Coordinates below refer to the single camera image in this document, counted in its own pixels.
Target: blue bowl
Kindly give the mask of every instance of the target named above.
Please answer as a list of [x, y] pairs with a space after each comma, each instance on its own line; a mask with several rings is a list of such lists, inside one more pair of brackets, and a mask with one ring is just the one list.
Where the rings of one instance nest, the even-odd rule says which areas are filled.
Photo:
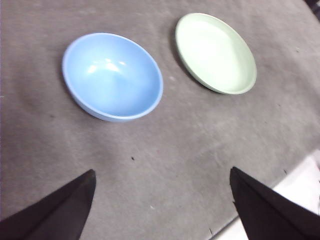
[[62, 72], [74, 100], [89, 114], [111, 122], [150, 113], [164, 88], [151, 55], [111, 33], [92, 33], [71, 43], [63, 56]]

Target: green plate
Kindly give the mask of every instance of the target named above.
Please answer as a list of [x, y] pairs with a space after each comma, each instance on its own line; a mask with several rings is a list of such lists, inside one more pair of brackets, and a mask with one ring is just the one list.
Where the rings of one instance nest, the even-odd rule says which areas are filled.
[[187, 14], [176, 25], [175, 40], [183, 64], [207, 88], [243, 94], [254, 86], [257, 67], [252, 52], [220, 19], [204, 13]]

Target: bowl rim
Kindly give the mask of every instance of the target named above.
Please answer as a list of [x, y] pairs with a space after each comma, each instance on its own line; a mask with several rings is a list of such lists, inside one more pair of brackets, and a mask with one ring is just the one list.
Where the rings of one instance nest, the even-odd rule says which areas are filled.
[[[69, 76], [67, 74], [67, 62], [69, 59], [69, 56], [73, 50], [73, 48], [81, 41], [90, 38], [90, 37], [94, 37], [94, 36], [98, 36], [98, 35], [104, 35], [104, 36], [113, 36], [116, 38], [121, 38], [124, 39], [132, 44], [134, 44], [136, 47], [138, 47], [140, 50], [142, 50], [147, 56], [148, 58], [151, 60], [153, 67], [156, 69], [157, 72], [157, 76], [158, 76], [158, 81], [159, 81], [159, 89], [158, 89], [158, 94], [157, 97], [155, 99], [155, 101], [152, 103], [152, 105], [150, 105], [148, 108], [146, 108], [145, 110], [143, 110], [142, 112], [139, 112], [138, 114], [133, 114], [133, 115], [128, 115], [128, 116], [121, 116], [121, 115], [113, 115], [113, 114], [109, 114], [103, 111], [100, 111], [98, 109], [96, 109], [95, 107], [89, 105], [86, 101], [84, 101], [75, 91], [75, 89], [73, 88], [73, 85], [70, 82]], [[163, 77], [160, 71], [160, 68], [157, 65], [157, 62], [154, 60], [154, 58], [150, 55], [150, 53], [148, 53], [142, 46], [140, 46], [139, 44], [137, 44], [136, 42], [130, 40], [129, 38], [126, 38], [124, 36], [121, 35], [117, 35], [114, 33], [109, 33], [109, 32], [94, 32], [94, 33], [89, 33], [83, 36], [78, 37], [76, 40], [74, 40], [72, 43], [70, 43], [70, 45], [66, 48], [66, 50], [64, 51], [63, 54], [63, 58], [62, 58], [62, 74], [63, 74], [63, 78], [64, 78], [64, 82], [66, 83], [66, 86], [68, 87], [71, 95], [78, 100], [81, 104], [83, 104], [86, 108], [90, 109], [91, 111], [107, 117], [107, 118], [111, 118], [111, 119], [117, 119], [117, 120], [133, 120], [133, 119], [137, 119], [140, 118], [142, 116], [145, 116], [147, 114], [149, 114], [152, 110], [154, 110], [156, 108], [156, 106], [159, 104], [162, 95], [163, 95], [163, 91], [164, 91], [164, 82], [163, 82]]]

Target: gray fabric surface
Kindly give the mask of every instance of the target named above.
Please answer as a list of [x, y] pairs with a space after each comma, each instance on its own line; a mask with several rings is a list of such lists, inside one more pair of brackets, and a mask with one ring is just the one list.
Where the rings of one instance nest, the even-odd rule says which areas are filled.
[[[215, 93], [182, 67], [173, 33], [192, 12], [248, 43], [251, 91]], [[320, 25], [302, 0], [3, 0], [1, 27], [3, 218], [92, 168], [81, 239], [206, 240], [236, 215], [232, 166], [272, 185], [320, 142]], [[130, 38], [157, 61], [164, 93], [152, 113], [104, 122], [71, 99], [62, 56], [92, 32]]]

